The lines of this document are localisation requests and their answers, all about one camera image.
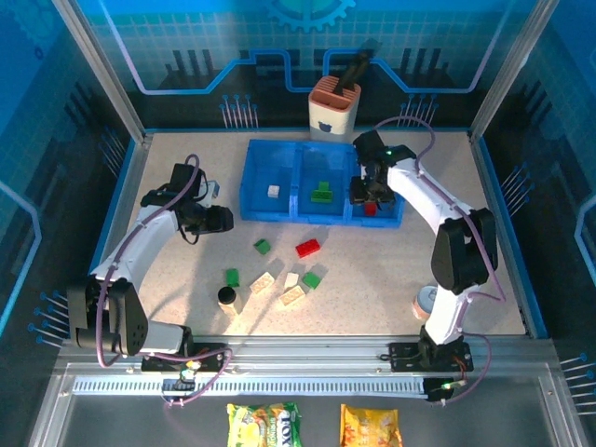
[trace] table surface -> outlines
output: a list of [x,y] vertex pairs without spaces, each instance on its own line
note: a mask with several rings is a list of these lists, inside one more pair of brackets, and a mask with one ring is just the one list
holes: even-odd
[[[384,131],[387,144],[406,144],[419,153],[428,135],[419,131]],[[406,203],[400,229],[320,226],[243,221],[239,187],[250,139],[308,140],[308,132],[159,133],[153,138],[135,209],[142,196],[166,183],[174,163],[189,154],[200,157],[209,180],[220,184],[216,204],[229,207],[235,227],[205,235],[195,246],[173,237],[150,267],[140,290],[149,318],[190,326],[195,334],[234,335],[377,335],[418,334],[412,301],[421,287],[434,283],[430,256],[434,235]],[[423,162],[427,171],[474,208],[486,206],[481,181],[465,132],[439,132],[435,148]],[[316,238],[321,250],[299,259],[294,247]],[[252,245],[267,239],[272,250],[262,256]],[[238,293],[247,301],[242,313],[229,318],[217,304],[225,270],[240,275]],[[268,271],[276,282],[251,296],[249,286]],[[322,277],[315,291],[285,307],[278,300],[288,272],[312,271]],[[525,330],[499,250],[497,276],[508,297],[504,305],[480,300],[465,319],[469,332],[522,334]],[[495,293],[488,283],[484,291]]]

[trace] chip bag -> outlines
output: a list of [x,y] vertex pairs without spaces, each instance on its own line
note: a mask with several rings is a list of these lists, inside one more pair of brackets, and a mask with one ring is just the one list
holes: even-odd
[[227,447],[302,447],[300,414],[293,402],[265,406],[229,403]]
[[342,404],[341,447],[403,447],[397,410],[369,410]]

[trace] purple cable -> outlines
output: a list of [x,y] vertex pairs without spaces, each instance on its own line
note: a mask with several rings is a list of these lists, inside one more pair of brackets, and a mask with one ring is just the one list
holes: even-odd
[[[443,200],[445,200],[449,205],[454,207],[454,210],[456,210],[464,218],[464,221],[466,222],[467,226],[469,227],[469,229],[472,233],[472,236],[474,237],[474,240],[476,241],[476,245],[478,246],[478,249],[481,253],[481,257],[482,257],[482,260],[484,261],[484,265],[486,266],[486,270],[488,271],[489,277],[494,282],[499,294],[501,295],[500,297],[497,297],[497,296],[491,295],[489,293],[484,293],[482,291],[471,291],[467,296],[471,299],[490,298],[490,299],[495,300],[499,303],[504,303],[507,300],[507,298],[505,296],[505,293],[503,292],[501,283],[499,282],[498,278],[496,277],[496,273],[494,272],[493,265],[492,265],[491,260],[488,256],[488,252],[486,251],[486,248],[484,247],[484,244],[482,243],[482,238],[481,238],[480,233],[478,232],[478,229],[476,228],[476,225],[472,222],[472,220],[469,218],[469,216],[461,208],[459,208],[447,194],[445,194],[442,191],[442,189],[440,189],[436,184],[434,184],[432,181],[429,180],[428,177],[426,177],[424,175],[422,169],[420,168],[420,160],[435,145],[436,135],[435,135],[434,129],[426,121],[423,121],[422,119],[415,117],[415,116],[393,116],[391,118],[381,121],[379,124],[377,124],[374,127],[374,129],[379,129],[381,126],[383,126],[387,123],[391,123],[393,121],[397,121],[397,120],[401,120],[401,119],[406,119],[406,120],[409,119],[409,120],[414,121],[418,124],[421,124],[422,126],[427,128],[427,130],[430,132],[430,143],[418,155],[418,157],[416,158],[416,160],[414,162],[414,166],[415,166],[416,172],[418,174],[418,177],[430,189],[432,189],[435,193],[437,193]],[[464,319],[464,315],[466,314],[466,310],[467,310],[468,306],[469,306],[468,301],[465,301],[462,304],[460,311],[459,311],[459,315],[457,316],[457,319],[455,321],[455,327],[459,328],[459,331],[465,336],[480,337],[482,340],[484,340],[484,342],[486,343],[486,347],[487,347],[487,356],[486,356],[487,359],[486,359],[486,364],[484,365],[484,368],[482,369],[482,372],[479,375],[478,379],[466,391],[457,395],[455,398],[447,400],[447,402],[449,402],[449,403],[457,402],[458,400],[461,400],[462,398],[467,396],[470,392],[472,392],[476,388],[476,386],[479,385],[479,383],[482,381],[482,379],[486,376],[486,373],[488,373],[488,370],[491,366],[491,360],[493,359],[493,351],[491,349],[491,342],[485,335],[481,335],[479,333],[464,332],[461,329],[462,328],[462,320]]]
[[112,366],[120,358],[120,354],[116,354],[112,359],[110,359],[110,361],[106,362],[105,356],[103,355],[103,334],[102,334],[102,332],[103,332],[103,326],[102,326],[103,325],[103,306],[105,304],[105,297],[108,292],[108,285],[110,283],[110,279],[112,278],[112,275],[114,274],[115,270],[117,269],[118,261],[120,261],[120,258],[122,258],[124,251],[127,249],[130,242],[132,241],[132,239],[134,239],[137,236],[137,234],[147,224],[149,224],[151,221],[153,221],[155,217],[157,217],[164,210],[167,210],[169,207],[171,207],[176,202],[178,202],[178,200],[180,200],[186,194],[186,192],[190,189],[190,187],[192,186],[193,182],[196,179],[196,175],[198,174],[198,163],[199,163],[198,156],[196,156],[195,154],[191,154],[184,161],[185,164],[188,164],[188,162],[192,159],[195,160],[195,168],[193,169],[193,174],[191,175],[190,180],[188,181],[186,186],[183,188],[183,190],[180,193],[178,193],[178,195],[175,198],[173,198],[170,202],[168,202],[166,205],[161,207],[159,210],[152,212],[149,216],[144,218],[141,221],[141,223],[139,223],[130,232],[130,234],[124,239],[122,244],[120,244],[120,248],[118,249],[118,251],[116,252],[116,254],[114,256],[114,261],[112,262],[112,265],[110,265],[110,267],[108,268],[108,271],[105,274],[105,278],[103,279],[103,283],[102,283],[102,288],[100,289],[100,297],[98,298],[98,301],[97,301],[97,313],[95,314],[95,343],[96,343],[96,350],[97,350],[97,361],[102,368],[107,368],[109,366]]
[[227,354],[227,357],[225,358],[225,362],[223,363],[222,368],[213,377],[211,377],[211,379],[205,384],[205,386],[203,386],[199,391],[197,391],[197,393],[193,394],[192,396],[190,396],[188,398],[180,398],[179,400],[172,400],[171,402],[169,402],[170,407],[172,405],[177,405],[179,407],[183,407],[185,404],[190,403],[193,400],[196,400],[196,399],[200,398],[203,394],[205,394],[213,386],[215,381],[217,381],[217,379],[219,379],[222,376],[225,369],[230,364],[230,360],[232,359],[233,352],[232,352],[232,349],[230,349],[229,347],[225,347],[223,349],[217,349],[215,351],[207,352],[205,354],[199,354],[198,356],[193,356],[193,357],[178,357],[178,356],[171,356],[169,354],[157,354],[157,353],[155,353],[153,355],[153,357],[155,357],[156,359],[162,359],[162,360],[195,361],[195,360],[208,359],[209,357],[217,356],[219,354]]

